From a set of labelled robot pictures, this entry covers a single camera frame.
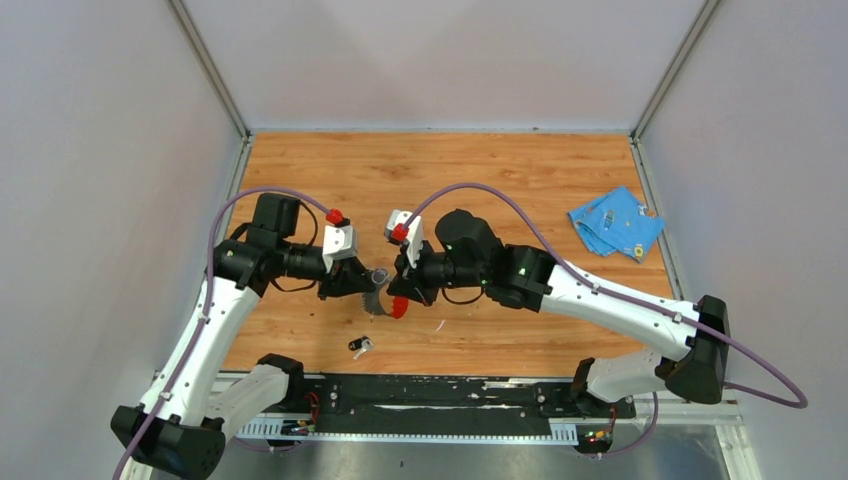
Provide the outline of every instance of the red object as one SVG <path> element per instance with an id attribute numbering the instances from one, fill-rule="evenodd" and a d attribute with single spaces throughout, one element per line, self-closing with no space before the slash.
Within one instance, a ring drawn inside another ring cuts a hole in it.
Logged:
<path id="1" fill-rule="evenodd" d="M 392 229 L 392 238 L 398 243 L 403 243 L 403 241 L 406 240 L 406 235 L 408 233 L 409 229 L 404 227 L 402 223 L 398 223 L 395 225 L 395 228 Z"/>
<path id="2" fill-rule="evenodd" d="M 330 213 L 327 214 L 327 221 L 333 225 L 338 225 L 342 223 L 342 220 L 344 220 L 344 215 L 342 215 L 341 211 L 335 208 L 330 209 Z"/>
<path id="3" fill-rule="evenodd" d="M 400 318 L 409 308 L 409 299 L 406 297 L 394 297 L 392 300 L 392 312 L 389 314 L 394 318 Z"/>

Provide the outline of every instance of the blue fabric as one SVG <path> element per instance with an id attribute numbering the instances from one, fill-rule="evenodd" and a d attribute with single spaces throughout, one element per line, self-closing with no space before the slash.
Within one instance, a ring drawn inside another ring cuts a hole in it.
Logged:
<path id="1" fill-rule="evenodd" d="M 625 187 L 568 213 L 586 247 L 598 255 L 621 252 L 639 262 L 656 242 L 665 221 Z"/>

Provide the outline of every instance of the key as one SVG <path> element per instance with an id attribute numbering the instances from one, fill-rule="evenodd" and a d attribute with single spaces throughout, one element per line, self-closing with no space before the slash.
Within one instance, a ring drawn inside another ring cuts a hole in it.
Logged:
<path id="1" fill-rule="evenodd" d="M 372 348 L 374 348 L 374 343 L 371 342 L 371 340 L 368 339 L 368 338 L 363 339 L 362 340 L 362 347 L 359 348 L 359 351 L 356 352 L 356 355 L 353 356 L 353 359 L 357 360 L 360 355 L 367 352 L 368 350 L 371 350 Z"/>

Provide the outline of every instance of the wooden tabletop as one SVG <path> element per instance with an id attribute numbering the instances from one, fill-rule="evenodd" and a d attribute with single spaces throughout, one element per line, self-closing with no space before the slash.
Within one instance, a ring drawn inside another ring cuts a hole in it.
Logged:
<path id="1" fill-rule="evenodd" d="M 566 216 L 621 185 L 643 198 L 623 135 L 265 133 L 256 139 L 242 187 L 290 187 L 340 209 L 359 233 L 365 266 L 394 273 L 398 248 L 383 237 L 391 211 L 413 210 L 434 191 L 468 181 L 491 185 L 516 200 L 557 251 L 581 268 L 671 296 L 656 245 L 642 264 L 621 254 L 603 258 L 583 246 Z M 250 220 L 255 198 L 238 203 L 231 227 Z M 538 246 L 520 217 L 499 199 L 461 190 L 422 215 L 425 238 L 437 249 L 433 228 L 455 208 L 488 221 L 504 243 Z M 319 222 L 317 245 L 326 224 L 320 217 Z M 311 236 L 311 219 L 301 214 L 293 240 L 306 242 Z M 280 283 L 283 288 L 303 284 Z M 449 293 L 461 300 L 478 292 Z M 613 357 L 641 347 L 583 320 L 507 309 L 485 297 L 468 306 L 442 298 L 432 307 L 411 302 L 400 320 L 372 318 L 360 302 L 358 295 L 319 301 L 315 289 L 281 293 L 269 288 L 223 368 L 246 370 L 266 353 L 278 353 L 302 361 L 312 372 L 572 376 L 586 357 Z M 375 348 L 354 360 L 347 345 L 362 335 Z"/>

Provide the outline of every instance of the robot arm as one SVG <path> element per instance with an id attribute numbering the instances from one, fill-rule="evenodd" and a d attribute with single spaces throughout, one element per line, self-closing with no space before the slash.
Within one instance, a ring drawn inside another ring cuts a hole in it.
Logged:
<path id="1" fill-rule="evenodd" d="M 481 286 L 486 296 L 505 307 L 578 317 L 648 347 L 615 359 L 581 362 L 571 396 L 582 411 L 608 409 L 625 396 L 666 389 L 692 402 L 721 401 L 727 345 L 680 321 L 683 315 L 697 312 L 699 321 L 727 333 L 726 307 L 721 300 L 705 296 L 693 304 L 664 299 L 571 264 L 574 273 L 568 272 L 544 250 L 504 245 L 485 220 L 464 210 L 455 210 L 436 224 L 436 237 L 444 251 L 435 252 L 423 239 L 420 217 L 409 224 L 405 239 L 399 241 L 393 235 L 410 215 L 396 210 L 386 225 L 386 237 L 401 247 L 389 295 L 431 305 L 441 288 Z M 575 274 L 583 279 L 577 281 Z M 601 287 L 631 300 L 601 293 Z M 659 314 L 644 308 L 646 304 L 662 305 L 678 316 Z"/>
<path id="2" fill-rule="evenodd" d="M 120 406 L 111 428 L 126 447 L 164 399 L 133 458 L 180 478 L 206 478 L 223 455 L 224 445 L 247 422 L 274 404 L 299 401 L 303 365 L 269 354 L 240 382 L 210 401 L 212 383 L 230 345 L 269 284 L 277 278 L 312 280 L 318 297 L 373 291 L 365 267 L 356 257 L 356 231 L 341 219 L 324 231 L 322 247 L 286 240 L 295 233 L 300 200 L 279 194 L 260 195 L 253 220 L 214 250 L 214 289 L 208 316 L 202 307 L 203 282 L 191 320 L 161 374 L 136 407 Z M 205 322 L 203 335 L 196 325 Z M 183 353 L 193 344 L 192 354 Z M 185 361 L 170 392 L 165 385 Z"/>

